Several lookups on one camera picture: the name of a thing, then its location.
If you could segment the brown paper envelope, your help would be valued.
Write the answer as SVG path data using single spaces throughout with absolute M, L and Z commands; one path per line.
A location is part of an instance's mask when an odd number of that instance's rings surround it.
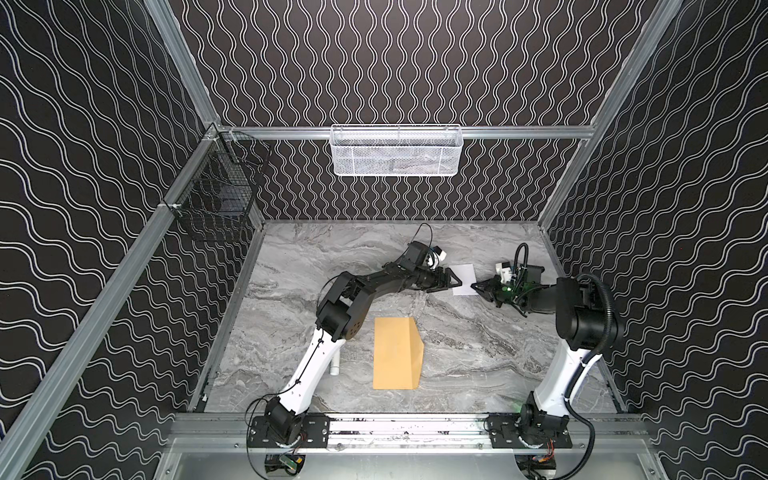
M 378 317 L 374 323 L 373 388 L 419 387 L 424 343 L 412 317 Z

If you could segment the white glue stick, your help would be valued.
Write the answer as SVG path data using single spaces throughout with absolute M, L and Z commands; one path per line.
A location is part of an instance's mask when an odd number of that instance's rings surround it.
M 340 373 L 340 352 L 336 351 L 331 359 L 330 375 L 338 376 Z

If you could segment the white paper letter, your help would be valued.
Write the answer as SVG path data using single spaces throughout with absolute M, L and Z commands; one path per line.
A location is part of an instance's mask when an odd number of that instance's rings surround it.
M 477 281 L 473 264 L 458 264 L 451 266 L 452 272 L 461 281 L 460 286 L 452 288 L 454 296 L 476 296 L 477 292 L 472 285 Z

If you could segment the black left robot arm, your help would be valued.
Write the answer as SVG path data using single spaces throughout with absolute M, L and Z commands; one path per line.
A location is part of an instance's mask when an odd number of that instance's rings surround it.
M 449 267 L 440 265 L 445 252 L 411 241 L 404 252 L 381 269 L 363 275 L 340 273 L 316 307 L 315 329 L 306 353 L 282 390 L 266 402 L 268 437 L 281 445 L 294 444 L 312 397 L 332 357 L 359 332 L 377 298 L 416 290 L 436 293 L 463 285 Z

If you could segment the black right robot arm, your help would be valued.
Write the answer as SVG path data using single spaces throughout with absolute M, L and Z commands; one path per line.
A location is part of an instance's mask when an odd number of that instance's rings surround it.
M 496 307 L 509 305 L 523 316 L 555 316 L 559 343 L 544 379 L 529 393 L 514 422 L 496 429 L 505 441 L 528 448 L 570 444 L 573 398 L 620 333 L 612 293 L 599 278 L 586 274 L 545 284 L 544 272 L 539 265 L 498 263 L 492 278 L 471 285 Z

